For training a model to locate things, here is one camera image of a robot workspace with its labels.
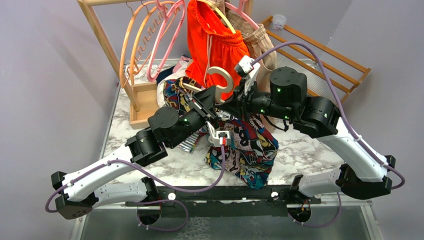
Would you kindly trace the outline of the comic print shorts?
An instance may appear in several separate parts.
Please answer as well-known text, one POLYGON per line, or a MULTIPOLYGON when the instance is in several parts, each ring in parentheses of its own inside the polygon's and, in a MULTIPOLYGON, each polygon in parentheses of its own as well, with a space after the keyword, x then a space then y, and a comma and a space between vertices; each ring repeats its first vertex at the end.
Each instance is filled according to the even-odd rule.
POLYGON ((226 111, 215 111, 220 129, 229 131, 231 143, 224 151, 210 146, 204 162, 215 170, 225 168, 252 189, 265 187, 279 150, 278 140, 266 129, 259 114, 243 121, 226 111))

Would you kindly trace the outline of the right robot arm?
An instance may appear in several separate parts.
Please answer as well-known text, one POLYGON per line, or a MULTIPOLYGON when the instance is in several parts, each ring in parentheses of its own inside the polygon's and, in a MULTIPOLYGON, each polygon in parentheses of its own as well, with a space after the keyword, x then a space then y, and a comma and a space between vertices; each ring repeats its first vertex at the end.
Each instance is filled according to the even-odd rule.
POLYGON ((364 148, 355 140, 331 100, 307 94, 305 74, 287 66, 277 68, 270 74, 269 92, 258 90, 256 84, 245 92, 246 84, 243 79, 232 97, 218 108, 243 121, 254 114, 288 121, 295 130, 327 145, 343 159, 343 164, 330 172, 297 175, 288 190, 292 202, 300 204, 326 193, 341 192, 358 200, 391 193, 393 182, 387 172, 395 158, 364 148))

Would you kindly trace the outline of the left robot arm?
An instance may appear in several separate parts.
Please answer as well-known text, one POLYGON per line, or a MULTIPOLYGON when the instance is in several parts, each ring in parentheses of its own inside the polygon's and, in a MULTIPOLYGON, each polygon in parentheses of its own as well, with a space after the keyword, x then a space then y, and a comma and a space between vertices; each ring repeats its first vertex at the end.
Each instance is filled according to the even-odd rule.
POLYGON ((146 166, 165 158, 173 149, 206 124, 214 123, 216 88, 209 87, 188 98, 189 111, 183 115, 169 106, 149 117, 149 126, 127 139, 110 155, 73 173, 51 175, 54 193, 48 198, 55 212, 67 220, 90 213, 94 208, 133 202, 152 205, 160 202, 157 177, 145 172, 142 179, 113 186, 111 181, 131 171, 144 172, 146 166))

